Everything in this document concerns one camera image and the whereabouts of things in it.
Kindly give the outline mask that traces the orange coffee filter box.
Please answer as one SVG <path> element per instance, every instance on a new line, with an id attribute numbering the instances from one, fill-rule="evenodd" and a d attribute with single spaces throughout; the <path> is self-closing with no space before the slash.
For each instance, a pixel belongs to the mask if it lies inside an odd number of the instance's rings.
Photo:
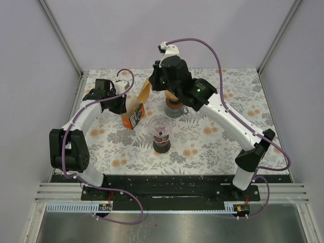
<path id="1" fill-rule="evenodd" d="M 124 127 L 133 130 L 144 116 L 144 104 L 139 103 L 137 97 L 132 96 L 126 100 L 126 113 L 121 115 Z"/>

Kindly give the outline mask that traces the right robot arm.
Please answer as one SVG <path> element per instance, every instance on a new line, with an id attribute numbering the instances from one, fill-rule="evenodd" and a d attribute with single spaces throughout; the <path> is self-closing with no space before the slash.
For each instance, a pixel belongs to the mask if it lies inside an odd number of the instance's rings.
<path id="1" fill-rule="evenodd" d="M 220 125 L 241 146 L 235 158 L 237 170 L 230 188 L 236 200 L 244 199 L 261 159 L 275 137 L 272 129 L 262 130 L 249 123 L 230 105 L 223 105 L 217 89 L 202 78 L 193 78 L 186 62 L 178 56 L 155 61 L 149 82 L 154 91 L 169 91 L 184 105 L 207 116 Z"/>

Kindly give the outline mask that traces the brown paper coffee filter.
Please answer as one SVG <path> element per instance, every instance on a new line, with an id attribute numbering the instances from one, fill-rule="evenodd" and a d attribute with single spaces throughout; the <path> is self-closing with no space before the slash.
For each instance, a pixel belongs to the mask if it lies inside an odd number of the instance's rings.
<path id="1" fill-rule="evenodd" d="M 179 99 L 169 91 L 165 91 L 165 97 L 167 99 L 169 99 L 170 101 L 173 101 L 173 102 L 178 102 L 179 101 Z"/>

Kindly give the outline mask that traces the glass coffee server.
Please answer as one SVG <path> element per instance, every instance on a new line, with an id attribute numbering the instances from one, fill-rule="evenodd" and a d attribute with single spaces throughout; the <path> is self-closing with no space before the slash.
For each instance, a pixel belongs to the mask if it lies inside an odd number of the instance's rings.
<path id="1" fill-rule="evenodd" d="M 188 110 L 187 106 L 182 106 L 182 107 L 176 108 L 176 109 L 166 106 L 164 109 L 164 112 L 168 117 L 179 118 L 182 115 L 188 114 L 189 110 Z"/>

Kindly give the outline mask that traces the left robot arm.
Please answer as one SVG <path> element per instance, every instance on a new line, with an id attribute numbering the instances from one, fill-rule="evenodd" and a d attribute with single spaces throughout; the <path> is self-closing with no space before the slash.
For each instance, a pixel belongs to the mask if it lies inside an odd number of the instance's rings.
<path id="1" fill-rule="evenodd" d="M 110 188 L 103 183 L 104 175 L 90 164 L 85 135 L 103 111 L 126 112 L 126 92 L 130 87 L 126 80 L 96 79 L 95 87 L 83 97 L 71 120 L 49 133 L 51 166 L 62 171 L 66 178 L 80 179 L 82 183 L 94 186 L 92 194 L 99 200 L 108 198 Z"/>

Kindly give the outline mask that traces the red and grey cup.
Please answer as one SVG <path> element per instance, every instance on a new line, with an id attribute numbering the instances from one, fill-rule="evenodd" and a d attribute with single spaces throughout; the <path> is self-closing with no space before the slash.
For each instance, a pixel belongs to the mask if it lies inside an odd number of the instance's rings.
<path id="1" fill-rule="evenodd" d="M 159 154 L 167 153 L 171 148 L 171 142 L 169 140 L 169 135 L 162 138 L 154 137 L 153 148 L 155 152 Z"/>

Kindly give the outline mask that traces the clear glass dripper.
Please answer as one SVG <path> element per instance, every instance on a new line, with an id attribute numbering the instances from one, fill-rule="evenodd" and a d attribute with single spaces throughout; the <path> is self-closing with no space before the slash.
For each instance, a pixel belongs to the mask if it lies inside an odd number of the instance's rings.
<path id="1" fill-rule="evenodd" d="M 148 132 L 155 143 L 161 144 L 169 141 L 174 121 L 164 115 L 155 115 L 148 122 Z"/>

